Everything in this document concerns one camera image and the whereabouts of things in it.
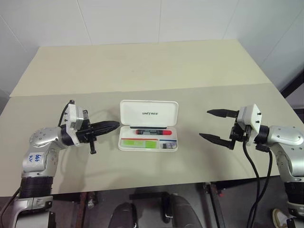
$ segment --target unitree logo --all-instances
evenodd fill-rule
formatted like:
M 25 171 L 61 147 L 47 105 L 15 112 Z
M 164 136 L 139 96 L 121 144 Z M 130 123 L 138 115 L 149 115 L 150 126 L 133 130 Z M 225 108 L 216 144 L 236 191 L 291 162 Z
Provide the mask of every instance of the unitree logo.
M 158 115 L 158 113 L 142 112 L 143 115 Z

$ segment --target robotic arm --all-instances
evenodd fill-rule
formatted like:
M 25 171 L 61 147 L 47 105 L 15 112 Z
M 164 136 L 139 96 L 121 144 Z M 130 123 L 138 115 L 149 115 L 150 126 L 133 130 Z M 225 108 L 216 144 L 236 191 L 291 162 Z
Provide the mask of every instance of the robotic arm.
M 15 200 L 10 228 L 54 228 L 55 214 L 52 207 L 51 186 L 55 176 L 58 153 L 68 146 L 90 143 L 95 154 L 96 137 L 119 127 L 119 122 L 103 121 L 90 123 L 87 110 L 70 101 L 64 108 L 58 127 L 43 128 L 29 139 L 30 147 L 22 167 L 19 197 Z
M 276 163 L 285 191 L 288 196 L 289 213 L 296 218 L 287 221 L 288 227 L 304 226 L 304 135 L 295 127 L 264 126 L 261 125 L 262 114 L 254 104 L 242 107 L 239 111 L 217 109 L 207 111 L 219 117 L 235 118 L 231 129 L 231 141 L 222 140 L 211 134 L 200 136 L 208 141 L 226 146 L 233 150 L 236 141 L 246 142 L 249 146 L 253 142 L 256 149 L 268 152 L 270 149 L 276 158 Z

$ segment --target wall tile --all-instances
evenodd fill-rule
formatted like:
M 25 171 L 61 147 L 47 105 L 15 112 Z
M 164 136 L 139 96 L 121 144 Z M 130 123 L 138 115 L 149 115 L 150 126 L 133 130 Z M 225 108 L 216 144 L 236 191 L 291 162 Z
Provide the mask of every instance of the wall tile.
M 31 61 L 0 17 L 0 89 L 10 94 Z
M 297 17 L 261 68 L 281 90 L 304 69 L 304 11 Z
M 76 0 L 0 0 L 0 15 L 25 49 L 90 45 Z
M 162 0 L 160 41 L 222 39 L 238 0 Z
M 237 38 L 261 65 L 303 8 L 303 0 L 240 0 L 224 38 Z
M 157 42 L 160 0 L 79 0 L 93 44 Z

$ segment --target case lid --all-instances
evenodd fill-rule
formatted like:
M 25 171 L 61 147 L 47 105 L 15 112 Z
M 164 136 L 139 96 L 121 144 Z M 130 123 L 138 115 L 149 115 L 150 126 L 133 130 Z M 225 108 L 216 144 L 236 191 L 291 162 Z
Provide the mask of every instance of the case lid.
M 177 122 L 179 104 L 175 101 L 122 100 L 120 120 L 133 127 L 167 127 Z

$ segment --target black cable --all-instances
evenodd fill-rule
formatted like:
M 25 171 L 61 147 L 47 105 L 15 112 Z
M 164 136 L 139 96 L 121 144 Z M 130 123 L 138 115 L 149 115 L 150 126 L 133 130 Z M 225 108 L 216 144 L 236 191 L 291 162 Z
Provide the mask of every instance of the black cable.
M 61 115 L 60 115 L 58 127 L 61 126 L 62 118 L 63 118 L 63 115 L 65 114 L 65 111 L 66 111 L 68 105 L 69 105 L 69 104 L 74 104 L 74 103 L 75 103 L 75 102 L 74 102 L 73 100 L 70 100 L 70 101 L 66 104 L 66 106 L 64 107 L 64 109 L 62 110 L 62 113 L 61 113 Z
M 258 205 L 259 201 L 262 199 L 262 197 L 264 196 L 265 191 L 266 191 L 267 186 L 268 186 L 268 183 L 269 183 L 269 180 L 270 180 L 270 173 L 271 173 L 271 169 L 272 169 L 272 160 L 273 160 L 273 157 L 272 157 L 272 153 L 271 153 L 270 150 L 268 150 L 268 154 L 269 154 L 269 165 L 268 165 L 268 171 L 267 171 L 266 181 L 265 181 L 265 184 L 263 186 L 261 194 L 259 195 L 258 199 L 255 201 L 255 203 L 252 205 L 250 212 L 253 210 L 253 208 L 256 208 L 255 212 L 257 211 L 257 205 Z
M 247 157 L 248 161 L 250 162 L 252 168 L 253 168 L 253 171 L 255 172 L 255 175 L 256 175 L 256 201 L 258 201 L 258 198 L 259 198 L 259 195 L 260 195 L 260 177 L 258 175 L 258 172 L 257 172 L 257 168 L 255 166 L 255 164 L 253 163 L 251 157 L 249 156 L 248 152 L 247 152 L 247 148 L 246 148 L 246 141 L 243 142 L 243 150 L 244 150 L 244 154 L 245 156 Z M 249 227 L 249 223 L 250 223 L 250 220 L 251 220 L 251 217 L 252 217 L 252 223 L 254 222 L 255 220 L 255 217 L 256 217 L 256 210 L 257 210 L 257 204 L 254 206 L 254 214 L 253 214 L 253 217 L 252 217 L 252 211 L 250 211 L 249 213 L 249 216 L 248 216 L 248 220 L 247 220 L 247 228 Z
M 1 225 L 4 228 L 3 225 L 3 214 L 5 213 L 6 209 L 9 207 L 9 205 L 11 204 L 11 202 L 15 199 L 15 197 L 18 195 L 20 191 L 20 187 L 17 189 L 17 191 L 14 193 L 14 195 L 9 199 L 9 201 L 6 202 L 6 204 L 3 206 L 1 212 L 0 212 L 0 216 L 1 216 Z

